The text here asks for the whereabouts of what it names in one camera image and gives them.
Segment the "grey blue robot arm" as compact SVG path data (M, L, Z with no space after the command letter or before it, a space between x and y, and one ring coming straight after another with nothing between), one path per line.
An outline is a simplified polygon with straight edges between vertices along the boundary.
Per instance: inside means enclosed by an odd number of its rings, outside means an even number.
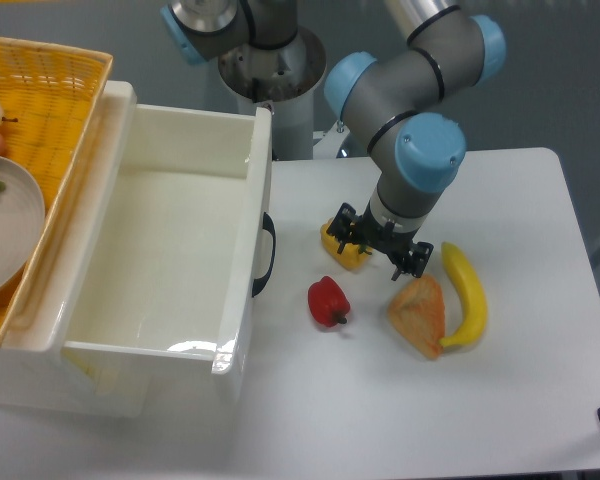
M434 112L455 92L503 67L506 40L485 15L455 1L391 1L406 40L386 62L352 53L335 66L298 22L293 1L171 1L160 14L192 65L215 61L224 85L244 104L289 119L290 139L302 114L297 101L317 86L336 119L364 147L380 177L363 213L343 205L329 226L339 247L385 254L397 275L423 274L433 248L415 236L466 153L460 127Z

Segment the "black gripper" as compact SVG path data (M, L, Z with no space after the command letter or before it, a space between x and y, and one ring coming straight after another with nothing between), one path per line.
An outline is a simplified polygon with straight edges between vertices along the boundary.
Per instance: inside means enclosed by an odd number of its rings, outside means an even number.
M434 251L428 242L412 242L416 230L403 232L393 221L380 224L371 214L361 217L348 203L340 206L327 234L335 239L338 255L347 245L355 245L359 253L365 249L385 254L395 267L392 281L401 275L421 278Z

